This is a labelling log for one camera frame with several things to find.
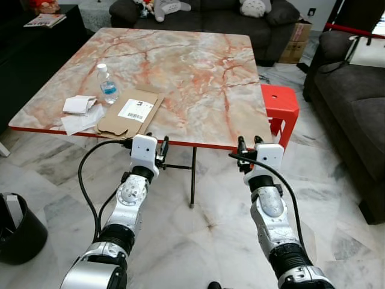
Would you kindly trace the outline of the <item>brown cardboard envelope with label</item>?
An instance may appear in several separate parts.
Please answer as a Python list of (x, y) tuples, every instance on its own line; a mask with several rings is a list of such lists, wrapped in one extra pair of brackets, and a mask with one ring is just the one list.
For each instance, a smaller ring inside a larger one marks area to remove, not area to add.
[(145, 133), (163, 99), (159, 93), (126, 89), (96, 125), (98, 135), (121, 140)]

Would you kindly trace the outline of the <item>dark grey fabric sofa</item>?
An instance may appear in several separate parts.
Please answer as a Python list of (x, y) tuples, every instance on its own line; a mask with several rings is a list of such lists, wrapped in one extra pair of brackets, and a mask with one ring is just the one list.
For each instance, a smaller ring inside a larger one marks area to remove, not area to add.
[(243, 16), (239, 0), (180, 0), (190, 4), (191, 11), (173, 12), (163, 22), (157, 22), (154, 16), (142, 17), (140, 1), (112, 3), (108, 9), (112, 27), (246, 35), (259, 66), (273, 66), (279, 60), (296, 24), (270, 26), (266, 16)]
[(385, 221), (385, 69), (348, 64), (350, 37), (346, 31), (320, 35), (303, 94), (362, 197), (366, 222), (380, 224)]

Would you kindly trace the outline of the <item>grey and white plush toy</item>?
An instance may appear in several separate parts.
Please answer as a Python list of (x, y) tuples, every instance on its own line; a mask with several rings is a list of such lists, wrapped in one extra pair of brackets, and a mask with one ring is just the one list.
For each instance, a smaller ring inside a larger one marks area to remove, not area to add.
[(240, 13), (248, 17), (264, 17), (272, 11), (270, 0), (239, 0)]

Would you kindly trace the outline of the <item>white crumpled paper sheet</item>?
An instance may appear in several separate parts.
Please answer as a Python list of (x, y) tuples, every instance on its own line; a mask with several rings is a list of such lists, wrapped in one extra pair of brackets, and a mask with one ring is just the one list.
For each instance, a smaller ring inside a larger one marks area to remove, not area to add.
[(106, 109), (102, 104), (96, 104), (83, 115), (68, 115), (61, 118), (61, 126), (67, 135), (90, 129), (96, 126), (104, 117)]

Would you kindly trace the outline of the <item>red bar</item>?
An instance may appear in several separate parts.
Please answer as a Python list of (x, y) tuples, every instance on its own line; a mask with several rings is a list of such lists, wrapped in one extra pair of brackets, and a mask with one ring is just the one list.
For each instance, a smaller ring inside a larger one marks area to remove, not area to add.
[(357, 36), (376, 38), (376, 39), (385, 39), (383, 35), (376, 35), (373, 33), (369, 33), (369, 31), (358, 30), (357, 28), (350, 28), (341, 25), (336, 25), (333, 23), (325, 23), (325, 30), (336, 30), (336, 31), (346, 31), (346, 33), (351, 33)]

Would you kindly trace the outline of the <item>black plastic rubbish bin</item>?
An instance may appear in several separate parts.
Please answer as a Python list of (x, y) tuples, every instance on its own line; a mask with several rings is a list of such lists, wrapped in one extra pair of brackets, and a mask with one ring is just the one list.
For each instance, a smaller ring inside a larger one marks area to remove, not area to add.
[(8, 195), (0, 194), (0, 263), (20, 265), (38, 255), (46, 245), (49, 232), (19, 194), (16, 195), (23, 206), (24, 217), (19, 228), (14, 231), (4, 202), (4, 196)]

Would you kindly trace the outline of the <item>dark grey sofa cushion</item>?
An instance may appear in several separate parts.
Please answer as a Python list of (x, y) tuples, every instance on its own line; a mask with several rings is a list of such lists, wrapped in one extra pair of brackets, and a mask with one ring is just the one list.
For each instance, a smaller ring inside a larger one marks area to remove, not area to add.
[(294, 24), (300, 19), (300, 12), (287, 0), (270, 0), (271, 11), (266, 15), (270, 26)]

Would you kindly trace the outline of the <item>red decorative item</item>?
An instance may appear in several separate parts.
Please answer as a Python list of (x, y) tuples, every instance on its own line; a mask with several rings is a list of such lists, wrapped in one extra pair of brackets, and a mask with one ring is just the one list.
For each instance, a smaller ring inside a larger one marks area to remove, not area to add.
[(58, 0), (28, 0), (28, 3), (35, 14), (56, 14), (60, 11)]

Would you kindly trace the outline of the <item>brown cardboard box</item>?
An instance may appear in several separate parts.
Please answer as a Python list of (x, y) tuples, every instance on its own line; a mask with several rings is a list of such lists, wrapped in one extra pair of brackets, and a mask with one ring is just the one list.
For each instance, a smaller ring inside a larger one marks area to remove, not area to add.
[(306, 44), (310, 41), (312, 24), (305, 20), (300, 20), (294, 25), (291, 38), (283, 50), (278, 63), (297, 64), (300, 62)]

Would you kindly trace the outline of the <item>colourful magazine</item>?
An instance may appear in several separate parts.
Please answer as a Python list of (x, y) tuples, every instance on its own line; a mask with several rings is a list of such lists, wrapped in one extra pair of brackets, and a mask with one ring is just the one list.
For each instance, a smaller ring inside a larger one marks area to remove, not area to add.
[(52, 28), (57, 25), (64, 19), (66, 19), (66, 14), (39, 14), (38, 16), (31, 19), (30, 22), (23, 25), (24, 28)]

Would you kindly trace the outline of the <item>red plastic stool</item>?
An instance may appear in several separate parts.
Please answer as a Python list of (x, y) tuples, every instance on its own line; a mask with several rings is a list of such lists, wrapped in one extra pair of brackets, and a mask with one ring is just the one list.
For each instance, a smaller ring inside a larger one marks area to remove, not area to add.
[(261, 89), (271, 132), (286, 149), (300, 116), (296, 94), (287, 86), (262, 84)]

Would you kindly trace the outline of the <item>clear plastic water bottle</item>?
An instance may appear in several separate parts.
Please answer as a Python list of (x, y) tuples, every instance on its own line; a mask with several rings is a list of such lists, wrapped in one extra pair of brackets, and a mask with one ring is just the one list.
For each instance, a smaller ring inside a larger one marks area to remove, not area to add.
[(99, 63), (96, 66), (96, 69), (98, 70), (98, 83), (103, 100), (107, 104), (113, 104), (119, 98), (117, 82), (114, 80), (107, 65), (104, 63)]

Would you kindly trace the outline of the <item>black metal table leg frame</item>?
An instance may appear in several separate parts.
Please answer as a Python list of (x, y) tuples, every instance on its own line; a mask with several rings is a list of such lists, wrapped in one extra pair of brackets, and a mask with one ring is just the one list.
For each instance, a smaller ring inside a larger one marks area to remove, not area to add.
[(196, 157), (197, 147), (192, 147), (191, 162), (190, 165), (178, 165), (163, 163), (160, 168), (166, 170), (168, 168), (176, 170), (189, 170), (190, 171), (190, 191), (189, 191), (189, 208), (195, 208), (196, 204)]

